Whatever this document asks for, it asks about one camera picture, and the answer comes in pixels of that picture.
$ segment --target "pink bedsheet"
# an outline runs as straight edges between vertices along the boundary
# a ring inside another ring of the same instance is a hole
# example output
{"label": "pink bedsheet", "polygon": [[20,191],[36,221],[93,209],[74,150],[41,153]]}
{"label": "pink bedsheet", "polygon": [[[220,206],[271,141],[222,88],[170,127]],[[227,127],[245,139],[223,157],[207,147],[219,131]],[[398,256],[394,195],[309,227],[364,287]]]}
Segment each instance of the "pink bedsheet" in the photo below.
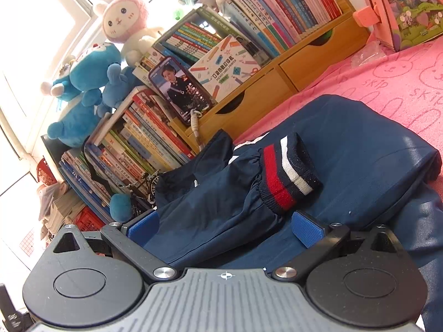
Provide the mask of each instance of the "pink bedsheet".
{"label": "pink bedsheet", "polygon": [[[443,154],[443,38],[390,53],[357,68],[351,68],[351,58],[330,66],[314,83],[263,117],[235,143],[253,140],[324,94],[364,102],[411,129]],[[443,196],[442,174],[431,185]]]}

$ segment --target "silver screw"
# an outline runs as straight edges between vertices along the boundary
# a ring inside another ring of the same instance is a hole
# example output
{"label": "silver screw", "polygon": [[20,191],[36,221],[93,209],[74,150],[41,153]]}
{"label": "silver screw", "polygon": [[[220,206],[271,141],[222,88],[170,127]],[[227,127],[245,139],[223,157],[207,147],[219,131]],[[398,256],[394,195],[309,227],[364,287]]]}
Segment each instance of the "silver screw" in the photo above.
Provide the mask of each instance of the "silver screw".
{"label": "silver screw", "polygon": [[159,267],[154,270],[154,276],[162,280],[173,277],[175,273],[176,271],[170,267]]}
{"label": "silver screw", "polygon": [[277,268],[277,270],[275,271],[275,274],[277,275],[277,277],[280,278],[292,278],[295,277],[297,275],[297,270],[293,269],[292,267],[280,267]]}

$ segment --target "blue plush toy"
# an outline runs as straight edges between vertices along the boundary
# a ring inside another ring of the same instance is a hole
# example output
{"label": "blue plush toy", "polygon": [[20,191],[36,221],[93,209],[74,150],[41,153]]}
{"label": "blue plush toy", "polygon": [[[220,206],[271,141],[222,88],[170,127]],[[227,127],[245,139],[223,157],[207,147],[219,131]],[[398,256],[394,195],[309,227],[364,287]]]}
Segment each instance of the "blue plush toy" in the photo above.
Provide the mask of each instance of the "blue plush toy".
{"label": "blue plush toy", "polygon": [[105,85],[101,95],[102,101],[97,109],[100,117],[103,117],[111,108],[118,108],[135,86],[143,85],[132,74],[132,71],[134,69],[131,67],[125,67],[121,70],[118,64],[112,64],[108,67],[109,82]]}
{"label": "blue plush toy", "polygon": [[94,131],[100,117],[94,113],[94,106],[83,106],[84,94],[74,97],[68,102],[58,119],[48,127],[48,137],[58,138],[70,147],[81,147],[83,141]]}
{"label": "blue plush toy", "polygon": [[81,93],[72,85],[69,78],[71,65],[74,61],[75,56],[66,57],[61,63],[57,78],[53,82],[45,81],[40,85],[40,90],[44,95],[54,96],[62,101],[69,102]]}
{"label": "blue plush toy", "polygon": [[120,68],[120,63],[120,51],[109,42],[94,44],[72,63],[69,78],[75,88],[84,92],[82,99],[84,106],[100,104],[100,87],[109,81],[108,68],[111,65],[118,65]]}

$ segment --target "blue plush ball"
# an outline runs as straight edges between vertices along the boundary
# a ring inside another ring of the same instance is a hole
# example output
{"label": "blue plush ball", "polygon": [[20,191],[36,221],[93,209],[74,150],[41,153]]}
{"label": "blue plush ball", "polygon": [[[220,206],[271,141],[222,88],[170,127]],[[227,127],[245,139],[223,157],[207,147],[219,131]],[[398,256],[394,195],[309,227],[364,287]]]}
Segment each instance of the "blue plush ball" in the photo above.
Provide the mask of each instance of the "blue plush ball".
{"label": "blue plush ball", "polygon": [[128,222],[132,219],[131,197],[124,193],[113,195],[109,203],[109,210],[114,221]]}

